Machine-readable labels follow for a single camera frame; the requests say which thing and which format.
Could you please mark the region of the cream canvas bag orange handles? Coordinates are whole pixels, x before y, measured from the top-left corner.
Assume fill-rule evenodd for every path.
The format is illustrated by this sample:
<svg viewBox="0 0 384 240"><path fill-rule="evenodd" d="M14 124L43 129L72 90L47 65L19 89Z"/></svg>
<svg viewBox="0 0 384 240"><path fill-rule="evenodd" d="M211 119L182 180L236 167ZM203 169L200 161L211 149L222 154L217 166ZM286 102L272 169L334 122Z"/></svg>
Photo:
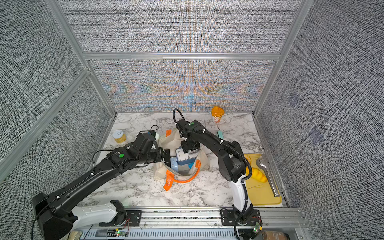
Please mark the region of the cream canvas bag orange handles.
<svg viewBox="0 0 384 240"><path fill-rule="evenodd" d="M176 149L181 148L181 142L185 140L180 137L180 132L176 128L166 131L166 134L158 139L158 145L164 149L170 150L170 156L176 157ZM194 163L188 165L179 165L179 172L175 172L171 167L163 163L154 165L154 180L165 180L164 189L171 189L173 183L186 184L194 180L201 171L208 170L210 163L206 153L201 147L197 159Z"/></svg>

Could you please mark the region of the mint green cube clock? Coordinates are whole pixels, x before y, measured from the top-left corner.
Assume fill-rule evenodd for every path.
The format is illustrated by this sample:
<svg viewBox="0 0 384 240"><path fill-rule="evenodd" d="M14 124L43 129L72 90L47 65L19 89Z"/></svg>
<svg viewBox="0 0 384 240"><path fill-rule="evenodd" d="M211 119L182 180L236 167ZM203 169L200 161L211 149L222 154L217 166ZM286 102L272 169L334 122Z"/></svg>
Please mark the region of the mint green cube clock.
<svg viewBox="0 0 384 240"><path fill-rule="evenodd" d="M224 135L223 135L223 132L222 132L222 131L217 131L217 136L218 136L220 139L224 139Z"/></svg>

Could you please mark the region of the light blue round alarm clock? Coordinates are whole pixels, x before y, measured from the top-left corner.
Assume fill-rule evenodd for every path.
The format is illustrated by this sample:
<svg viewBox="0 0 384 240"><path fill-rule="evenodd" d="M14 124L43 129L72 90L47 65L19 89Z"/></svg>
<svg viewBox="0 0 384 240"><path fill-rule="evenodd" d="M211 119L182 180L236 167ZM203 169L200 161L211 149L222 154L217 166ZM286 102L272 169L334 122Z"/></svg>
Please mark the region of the light blue round alarm clock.
<svg viewBox="0 0 384 240"><path fill-rule="evenodd" d="M177 157L171 157L170 159L170 165L171 165L171 169L175 172L179 172L179 165L178 165L178 160L177 160Z"/></svg>

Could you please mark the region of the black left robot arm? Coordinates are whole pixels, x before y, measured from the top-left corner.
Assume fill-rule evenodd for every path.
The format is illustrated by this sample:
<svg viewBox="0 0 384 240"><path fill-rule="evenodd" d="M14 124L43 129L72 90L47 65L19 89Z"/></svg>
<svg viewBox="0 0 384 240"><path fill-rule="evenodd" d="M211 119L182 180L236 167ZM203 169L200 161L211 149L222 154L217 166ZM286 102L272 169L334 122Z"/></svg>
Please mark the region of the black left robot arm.
<svg viewBox="0 0 384 240"><path fill-rule="evenodd" d="M35 219L45 240L59 240L79 223L75 207L103 184L135 169L160 163L170 158L168 150L160 147L154 131L139 133L134 142L111 150L91 170L70 184L50 194L38 193L32 198Z"/></svg>

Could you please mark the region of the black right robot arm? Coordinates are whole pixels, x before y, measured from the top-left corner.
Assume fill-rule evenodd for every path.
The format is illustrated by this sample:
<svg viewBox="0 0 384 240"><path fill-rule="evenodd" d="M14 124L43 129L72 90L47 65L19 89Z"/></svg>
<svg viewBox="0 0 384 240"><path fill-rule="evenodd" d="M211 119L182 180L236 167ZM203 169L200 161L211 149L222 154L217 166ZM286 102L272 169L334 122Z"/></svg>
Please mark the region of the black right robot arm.
<svg viewBox="0 0 384 240"><path fill-rule="evenodd" d="M179 109L173 110L173 120L180 137L184 139L181 143L184 153L190 153L203 145L216 155L220 174L229 182L233 193L233 208L236 211L237 222L244 225L254 210L246 187L246 180L251 177L252 167L245 158L240 144L219 138L198 121L187 121Z"/></svg>

